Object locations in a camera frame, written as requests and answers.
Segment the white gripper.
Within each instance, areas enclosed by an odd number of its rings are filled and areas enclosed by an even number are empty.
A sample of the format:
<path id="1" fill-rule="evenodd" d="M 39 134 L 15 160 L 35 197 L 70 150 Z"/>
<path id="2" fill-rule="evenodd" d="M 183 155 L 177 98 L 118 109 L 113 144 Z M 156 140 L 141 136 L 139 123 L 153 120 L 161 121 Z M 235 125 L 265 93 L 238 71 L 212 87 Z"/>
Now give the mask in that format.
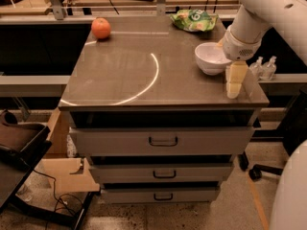
<path id="1" fill-rule="evenodd" d="M 226 67 L 226 93 L 229 99 L 238 97 L 242 83 L 248 71 L 246 60 L 252 58 L 261 45 L 261 41 L 246 43 L 241 39 L 237 39 L 232 27 L 229 26 L 216 46 L 222 47 L 224 55 L 229 60 L 235 61 Z"/>

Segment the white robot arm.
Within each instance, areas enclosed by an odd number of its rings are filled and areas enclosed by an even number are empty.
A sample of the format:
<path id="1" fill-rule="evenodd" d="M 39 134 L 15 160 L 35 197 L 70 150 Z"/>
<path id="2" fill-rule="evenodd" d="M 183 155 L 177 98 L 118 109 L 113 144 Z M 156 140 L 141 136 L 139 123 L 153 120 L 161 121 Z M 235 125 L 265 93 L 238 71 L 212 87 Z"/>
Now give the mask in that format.
<path id="1" fill-rule="evenodd" d="M 266 30 L 273 27 L 307 63 L 306 0 L 239 1 L 241 7 L 222 39 L 228 59 L 252 58 Z M 306 142 L 295 149 L 283 169 L 272 206 L 270 230 L 307 230 Z"/>

